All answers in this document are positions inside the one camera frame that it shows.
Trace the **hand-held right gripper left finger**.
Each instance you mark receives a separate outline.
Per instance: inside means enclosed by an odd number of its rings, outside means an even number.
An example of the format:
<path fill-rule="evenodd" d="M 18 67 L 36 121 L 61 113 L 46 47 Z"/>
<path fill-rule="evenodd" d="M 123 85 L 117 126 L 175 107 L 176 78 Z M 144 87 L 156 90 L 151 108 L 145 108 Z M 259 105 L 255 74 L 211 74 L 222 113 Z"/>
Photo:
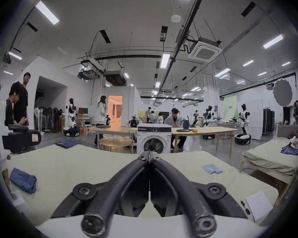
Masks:
<path fill-rule="evenodd" d="M 80 183 L 60 203 L 51 219 L 83 215 L 89 237 L 106 237 L 114 214 L 138 217 L 149 201 L 150 152 L 143 152 L 107 182 Z"/>

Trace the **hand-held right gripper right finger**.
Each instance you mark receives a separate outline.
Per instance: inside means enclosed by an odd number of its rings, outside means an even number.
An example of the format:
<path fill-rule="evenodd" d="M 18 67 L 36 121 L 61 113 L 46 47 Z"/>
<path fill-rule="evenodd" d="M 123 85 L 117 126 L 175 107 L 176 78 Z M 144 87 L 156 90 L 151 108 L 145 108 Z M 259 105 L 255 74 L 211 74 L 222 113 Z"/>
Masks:
<path fill-rule="evenodd" d="M 191 182 L 155 152 L 150 153 L 150 195 L 161 217 L 185 215 L 193 237 L 210 237 L 215 233 L 214 213 L 247 220 L 223 185 Z"/>

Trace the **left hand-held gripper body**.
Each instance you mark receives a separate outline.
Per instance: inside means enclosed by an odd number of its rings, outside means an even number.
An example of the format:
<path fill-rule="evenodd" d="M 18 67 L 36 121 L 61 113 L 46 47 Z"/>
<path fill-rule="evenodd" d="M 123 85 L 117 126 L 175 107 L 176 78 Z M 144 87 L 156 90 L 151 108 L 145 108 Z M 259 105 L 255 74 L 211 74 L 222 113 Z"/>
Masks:
<path fill-rule="evenodd" d="M 22 125 L 5 126 L 0 121 L 0 161 L 6 160 L 10 153 L 20 153 L 39 145 L 42 136 L 38 130 Z"/>

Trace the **person's left hand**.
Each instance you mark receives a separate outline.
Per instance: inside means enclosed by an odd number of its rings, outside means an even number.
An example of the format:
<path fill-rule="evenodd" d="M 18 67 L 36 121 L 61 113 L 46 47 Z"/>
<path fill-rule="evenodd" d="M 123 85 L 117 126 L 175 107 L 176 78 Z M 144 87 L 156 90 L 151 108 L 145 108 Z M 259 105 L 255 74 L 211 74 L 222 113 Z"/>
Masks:
<path fill-rule="evenodd" d="M 8 191 L 11 192 L 11 189 L 9 187 L 10 181 L 9 181 L 9 177 L 8 177 L 8 168 L 6 168 L 6 166 L 5 166 L 5 168 L 3 170 L 1 170 L 1 167 L 0 167 L 0 175 L 2 176 L 2 178 L 4 180 L 5 185 L 6 185 L 7 189 L 8 189 Z"/>

